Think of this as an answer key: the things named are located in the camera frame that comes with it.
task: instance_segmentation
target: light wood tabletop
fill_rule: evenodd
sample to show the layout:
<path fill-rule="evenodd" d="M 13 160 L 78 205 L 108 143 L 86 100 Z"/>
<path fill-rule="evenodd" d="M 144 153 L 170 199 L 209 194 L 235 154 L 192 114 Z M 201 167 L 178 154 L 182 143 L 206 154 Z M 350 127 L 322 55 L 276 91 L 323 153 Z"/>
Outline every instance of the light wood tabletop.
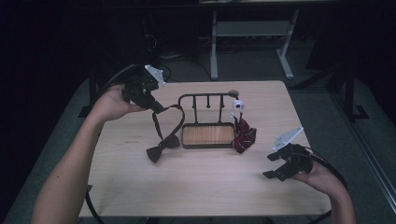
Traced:
<path fill-rule="evenodd" d="M 246 105 L 243 118 L 257 129 L 256 142 L 243 154 L 233 148 L 167 148 L 157 163 L 146 149 L 161 139 L 152 111 L 128 114 L 105 124 L 92 161 L 89 184 L 100 216 L 216 217 L 319 215 L 330 210 L 326 195 L 288 179 L 267 179 L 263 172 L 285 162 L 269 161 L 276 135 L 301 126 L 288 91 L 280 81 L 167 83 L 153 91 L 163 105 L 177 104 L 186 93 L 239 91 Z M 219 99 L 197 98 L 199 122 L 219 120 Z M 233 98 L 224 97 L 221 121 L 230 117 Z M 192 102 L 181 101 L 185 123 L 194 122 Z M 158 115 L 163 137 L 179 124 L 181 112 Z M 181 139 L 181 130 L 177 136 Z M 309 147 L 305 133 L 293 141 Z M 81 217 L 90 217 L 84 203 Z"/>

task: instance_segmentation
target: hand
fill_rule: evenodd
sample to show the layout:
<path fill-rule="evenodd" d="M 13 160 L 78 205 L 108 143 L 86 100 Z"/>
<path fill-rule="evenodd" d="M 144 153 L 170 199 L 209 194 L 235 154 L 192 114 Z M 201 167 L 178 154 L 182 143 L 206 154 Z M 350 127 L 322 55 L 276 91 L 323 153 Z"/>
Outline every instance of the hand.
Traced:
<path fill-rule="evenodd" d="M 96 101 L 87 118 L 98 122 L 119 119 L 132 112 L 146 110 L 138 105 L 125 102 L 122 98 L 123 85 L 112 86 Z"/>
<path fill-rule="evenodd" d="M 293 179 L 304 182 L 329 196 L 332 205 L 332 223 L 355 224 L 353 203 L 341 181 L 326 167 L 314 161 L 309 174 L 297 174 Z"/>
<path fill-rule="evenodd" d="M 293 177 L 312 188 L 335 197 L 347 191 L 341 181 L 327 168 L 314 161 L 312 171 L 309 174 L 299 173 Z"/>

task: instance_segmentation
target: black strap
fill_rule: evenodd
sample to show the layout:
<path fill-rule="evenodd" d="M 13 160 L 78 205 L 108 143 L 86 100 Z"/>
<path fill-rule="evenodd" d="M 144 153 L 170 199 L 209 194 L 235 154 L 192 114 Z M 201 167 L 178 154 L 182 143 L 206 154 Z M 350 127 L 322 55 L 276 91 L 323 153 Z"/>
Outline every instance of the black strap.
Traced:
<path fill-rule="evenodd" d="M 160 127 L 160 123 L 158 122 L 157 115 L 155 112 L 152 113 L 152 120 L 154 121 L 155 129 L 157 130 L 158 136 L 160 136 L 162 140 L 160 144 L 158 144 L 158 146 L 151 147 L 146 150 L 148 153 L 148 157 L 154 163 L 156 163 L 160 159 L 161 155 L 163 154 L 163 150 L 166 149 L 167 147 L 168 148 L 180 147 L 180 141 L 176 136 L 176 133 L 184 123 L 184 118 L 185 118 L 184 110 L 183 107 L 181 107 L 181 105 L 170 105 L 164 108 L 163 111 L 166 111 L 169 108 L 176 108 L 180 110 L 182 113 L 182 118 L 180 123 L 176 126 L 176 128 L 167 137 L 165 137 L 165 139 L 163 139 L 163 134 L 161 133 L 161 127 Z"/>

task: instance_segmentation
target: red object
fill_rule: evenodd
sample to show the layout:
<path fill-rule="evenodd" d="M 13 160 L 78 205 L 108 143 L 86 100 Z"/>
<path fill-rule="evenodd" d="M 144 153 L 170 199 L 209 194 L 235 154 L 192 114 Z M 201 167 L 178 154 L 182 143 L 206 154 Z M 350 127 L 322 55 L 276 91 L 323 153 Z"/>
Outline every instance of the red object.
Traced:
<path fill-rule="evenodd" d="M 236 117 L 233 118 L 235 119 L 234 125 L 236 137 L 232 141 L 232 145 L 238 153 L 242 154 L 256 141 L 257 129 L 250 128 L 248 123 L 242 119 L 242 114 L 239 117 L 239 121 Z"/>

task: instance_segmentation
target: metal stand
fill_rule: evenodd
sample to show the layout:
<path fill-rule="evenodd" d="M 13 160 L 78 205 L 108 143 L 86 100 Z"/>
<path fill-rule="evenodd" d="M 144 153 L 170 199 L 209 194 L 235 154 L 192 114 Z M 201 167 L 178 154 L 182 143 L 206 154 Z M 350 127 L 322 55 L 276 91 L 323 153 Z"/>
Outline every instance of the metal stand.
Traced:
<path fill-rule="evenodd" d="M 81 111 L 78 114 L 79 118 L 87 118 L 88 114 L 90 113 L 92 103 L 95 99 L 97 89 L 96 89 L 95 76 L 93 72 L 88 77 L 88 82 L 90 86 L 90 104 L 82 107 Z"/>
<path fill-rule="evenodd" d="M 355 121 L 355 119 L 368 119 L 369 116 L 367 115 L 366 111 L 363 109 L 361 105 L 356 105 L 358 109 L 357 114 L 353 112 L 353 93 L 355 90 L 355 77 L 350 68 L 348 68 L 346 74 L 346 95 L 345 95 L 345 102 L 344 102 L 344 110 L 346 111 L 346 115 L 349 117 L 350 120 Z"/>
<path fill-rule="evenodd" d="M 234 125 L 231 122 L 222 122 L 221 121 L 221 114 L 222 114 L 222 109 L 224 108 L 224 96 L 230 96 L 235 98 L 235 100 L 238 100 L 238 91 L 229 91 L 227 93 L 190 93 L 190 94 L 184 94 L 181 95 L 178 98 L 178 105 L 181 106 L 181 100 L 185 97 L 192 97 L 192 108 L 194 109 L 194 118 L 195 122 L 194 123 L 185 123 L 182 126 L 182 137 L 181 137 L 181 144 L 184 148 L 223 148 L 223 147 L 232 147 L 232 141 L 234 139 Z M 196 98 L 197 97 L 205 97 L 206 98 L 206 108 L 210 108 L 210 97 L 211 96 L 218 96 L 220 98 L 219 101 L 219 120 L 218 122 L 210 122 L 210 123 L 200 123 L 198 122 L 198 108 L 197 108 L 197 102 Z M 215 129 L 216 127 L 228 127 L 227 129 L 223 129 L 224 132 L 229 132 L 231 131 L 233 139 L 231 139 L 229 142 L 225 143 L 224 141 L 221 142 L 206 142 L 203 139 L 200 139 L 200 143 L 187 143 L 184 138 L 184 132 L 186 129 L 197 129 L 197 128 L 212 128 Z"/>
<path fill-rule="evenodd" d="M 218 58 L 216 53 L 217 36 L 260 36 L 260 35 L 283 35 L 285 42 L 277 49 L 277 56 L 282 65 L 287 79 L 294 78 L 291 72 L 286 52 L 289 47 L 294 26 L 297 21 L 299 9 L 294 10 L 290 21 L 217 21 L 217 11 L 213 12 L 212 22 L 212 51 L 210 53 L 210 77 L 219 79 Z"/>

